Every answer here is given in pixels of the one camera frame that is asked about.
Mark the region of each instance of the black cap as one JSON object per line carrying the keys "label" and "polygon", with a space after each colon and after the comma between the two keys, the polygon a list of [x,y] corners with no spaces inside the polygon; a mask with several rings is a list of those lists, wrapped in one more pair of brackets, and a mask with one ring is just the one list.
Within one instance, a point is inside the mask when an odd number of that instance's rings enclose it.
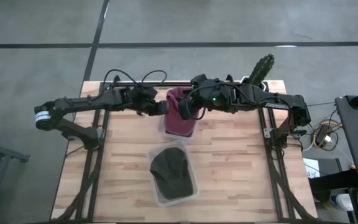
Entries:
{"label": "black cap", "polygon": [[150,172],[166,199],[173,200],[193,194],[188,159],[183,150],[177,147],[165,149],[153,159]]}

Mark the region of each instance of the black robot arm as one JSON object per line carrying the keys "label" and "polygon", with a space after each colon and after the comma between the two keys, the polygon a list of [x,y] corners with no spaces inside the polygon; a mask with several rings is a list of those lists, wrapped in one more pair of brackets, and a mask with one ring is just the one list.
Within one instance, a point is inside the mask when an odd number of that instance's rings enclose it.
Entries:
{"label": "black robot arm", "polygon": [[84,128],[63,117],[68,113],[106,110],[123,111],[125,109],[137,111],[137,114],[149,116],[163,115],[167,113],[167,102],[154,100],[157,91],[151,86],[136,85],[134,88],[113,89],[108,86],[98,96],[84,98],[59,98],[48,101],[41,106],[36,106],[35,125],[38,129],[50,131],[53,129],[62,132],[66,138],[76,136],[80,138],[85,149],[95,149],[101,143],[96,128]]}
{"label": "black robot arm", "polygon": [[[288,118],[276,129],[267,130],[274,146],[284,146],[287,136],[304,134],[304,131],[295,131],[298,126],[310,123],[310,115],[305,100],[300,95],[284,95],[269,93],[263,87],[247,83],[234,83],[215,79],[207,79],[205,75],[198,75],[191,80],[192,90],[185,92],[185,97],[179,100],[179,113],[182,119],[201,119],[206,110],[218,110],[228,113],[251,111],[257,108],[272,108],[287,110]],[[202,115],[194,115],[203,109]]]}

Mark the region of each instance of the green cactus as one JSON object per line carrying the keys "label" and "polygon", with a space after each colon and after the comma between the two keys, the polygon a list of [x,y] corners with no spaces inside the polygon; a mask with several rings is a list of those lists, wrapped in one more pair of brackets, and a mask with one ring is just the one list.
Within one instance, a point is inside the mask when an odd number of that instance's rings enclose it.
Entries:
{"label": "green cactus", "polygon": [[249,84],[251,85],[260,85],[262,81],[266,78],[270,69],[272,69],[274,64],[274,56],[269,54],[264,58],[260,59],[258,63],[256,63],[254,70],[251,73],[251,76],[248,79]]}

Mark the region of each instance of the purple cloth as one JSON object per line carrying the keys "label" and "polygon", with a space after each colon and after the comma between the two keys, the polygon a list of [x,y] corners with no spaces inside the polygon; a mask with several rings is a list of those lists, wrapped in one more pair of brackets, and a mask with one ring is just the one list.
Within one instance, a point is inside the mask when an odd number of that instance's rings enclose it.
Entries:
{"label": "purple cloth", "polygon": [[164,115],[165,132],[177,136],[190,137],[196,125],[195,120],[184,120],[179,115],[177,97],[184,96],[183,90],[189,88],[178,87],[167,91],[168,114]]}

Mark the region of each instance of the wooden table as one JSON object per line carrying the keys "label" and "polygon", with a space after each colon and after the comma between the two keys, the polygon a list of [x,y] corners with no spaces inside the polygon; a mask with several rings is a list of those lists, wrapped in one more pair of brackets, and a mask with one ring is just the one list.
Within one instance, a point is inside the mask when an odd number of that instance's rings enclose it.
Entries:
{"label": "wooden table", "polygon": [[[283,81],[268,84],[271,92],[285,93]],[[165,99],[167,89],[158,89],[157,101]],[[84,82],[81,95],[97,95],[98,90],[99,82]],[[93,115],[94,111],[77,113],[75,123],[91,126]],[[286,111],[275,111],[277,125],[286,117]],[[200,195],[172,207],[158,207],[154,202],[146,160],[148,150],[172,141],[159,135],[160,119],[162,116],[137,116],[129,110],[111,113],[94,221],[277,221],[257,111],[205,114],[195,138],[188,142]],[[68,152],[81,145],[80,141],[71,142]],[[62,214],[79,191],[85,157],[86,151],[82,149],[65,160],[52,218]],[[300,148],[294,145],[286,148],[284,161],[292,192],[317,217]],[[280,198],[286,210],[282,192]]]}

